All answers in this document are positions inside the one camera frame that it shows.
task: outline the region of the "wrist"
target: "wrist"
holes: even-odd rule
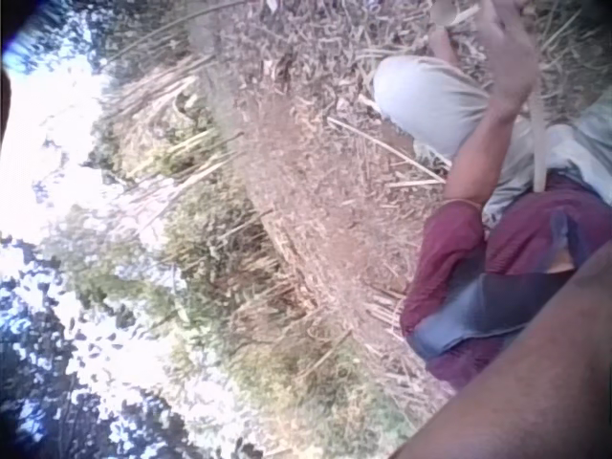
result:
[[[522,103],[516,103],[503,96],[493,94],[489,101],[490,115],[499,121],[514,122],[520,113]]]

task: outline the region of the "dry vegetation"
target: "dry vegetation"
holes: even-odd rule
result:
[[[391,450],[449,395],[397,330],[422,224],[440,197],[431,181],[448,165],[418,158],[428,172],[415,167],[417,148],[384,126],[371,93],[382,58],[426,54],[428,3],[284,0],[275,12],[236,3],[189,3],[185,24],[203,57],[152,65],[118,99],[127,104],[119,116],[138,121],[122,136],[126,170],[182,184],[169,199],[174,210],[161,213],[170,211],[167,255],[192,283],[187,315],[200,317],[207,304],[202,320],[222,319],[220,352],[251,399],[279,415],[273,425],[286,436],[330,435],[315,443],[334,456],[371,455],[385,441]],[[609,35],[578,19],[577,2],[542,1],[537,12],[549,121],[567,120],[609,77]],[[487,85],[473,22],[452,36],[464,70]],[[202,92],[203,111],[186,115]],[[172,142],[146,139],[166,132],[168,120],[181,126]],[[233,167],[220,165],[227,159]],[[139,192],[147,202],[161,196]],[[409,421],[375,395],[373,381]],[[326,423],[317,429],[317,420]]]
[[[437,179],[390,153],[389,145],[414,155],[410,139],[383,125],[371,81],[384,57],[427,53],[429,3],[279,5],[252,2],[194,22],[192,41],[204,51],[214,43],[220,59],[207,71],[208,94],[213,108],[238,108],[225,126],[248,139],[239,168],[256,207],[273,211],[263,222],[278,252],[337,318],[338,335],[352,330],[371,374],[419,426],[448,390],[403,345],[398,303],[441,188],[415,186]],[[575,116],[609,79],[609,33],[579,10],[579,2],[537,2],[549,122]],[[473,21],[452,38],[462,68],[488,87]],[[444,176],[444,164],[427,165]]]

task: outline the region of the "dry grass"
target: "dry grass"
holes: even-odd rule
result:
[[[406,349],[397,317],[441,188],[388,154],[390,145],[414,157],[410,139],[384,131],[371,83],[382,58],[427,53],[427,2],[381,3],[285,0],[274,14],[253,4],[194,29],[216,33],[223,64],[208,69],[210,87],[219,106],[230,98],[239,108],[228,125],[240,124],[249,139],[242,170],[255,205],[274,210],[263,222],[277,250],[338,317],[339,334],[353,330],[372,374],[418,426],[449,390]],[[578,19],[578,2],[537,5],[548,122],[568,120],[609,77],[609,35]],[[452,38],[463,70],[489,87],[473,20]],[[428,167],[444,178],[448,165]]]

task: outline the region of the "white pants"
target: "white pants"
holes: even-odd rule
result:
[[[414,139],[452,161],[484,116],[489,95],[459,69],[434,57],[397,55],[374,76],[382,113]],[[547,167],[589,185],[612,205],[612,87],[573,125],[547,130]],[[531,123],[518,117],[501,177],[484,213],[496,222],[534,176]]]

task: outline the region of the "fingers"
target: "fingers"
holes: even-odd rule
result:
[[[526,0],[482,0],[481,28],[485,33],[509,35],[516,40],[528,40],[529,34],[521,16]]]

